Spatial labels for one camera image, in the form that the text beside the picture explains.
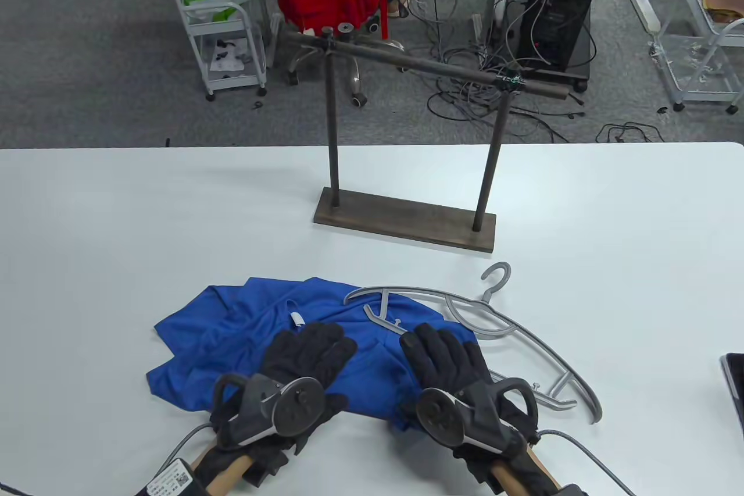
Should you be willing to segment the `person's left hand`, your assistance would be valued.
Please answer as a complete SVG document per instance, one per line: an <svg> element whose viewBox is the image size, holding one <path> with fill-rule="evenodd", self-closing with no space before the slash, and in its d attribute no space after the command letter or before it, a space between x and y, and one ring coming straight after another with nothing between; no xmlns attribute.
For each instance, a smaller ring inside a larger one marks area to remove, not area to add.
<svg viewBox="0 0 744 496"><path fill-rule="evenodd" d="M298 455L321 425L348 408L348 397L329 388L356 355L357 344L335 323L282 331L258 373L225 374L210 417L212 447L193 465L207 494L224 495L244 480L259 487Z"/></svg>

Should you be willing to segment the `person's right hand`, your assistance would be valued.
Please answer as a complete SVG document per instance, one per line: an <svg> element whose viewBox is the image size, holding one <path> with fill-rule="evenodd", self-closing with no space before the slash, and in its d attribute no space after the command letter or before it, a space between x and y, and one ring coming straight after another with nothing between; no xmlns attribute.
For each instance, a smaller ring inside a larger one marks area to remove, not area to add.
<svg viewBox="0 0 744 496"><path fill-rule="evenodd" d="M399 342L422 389L418 423L462 459L476 481L494 494L512 494L516 487L529 495L560 493L531 452L539 441L539 414L526 381L494 381L476 342L427 323Z"/></svg>

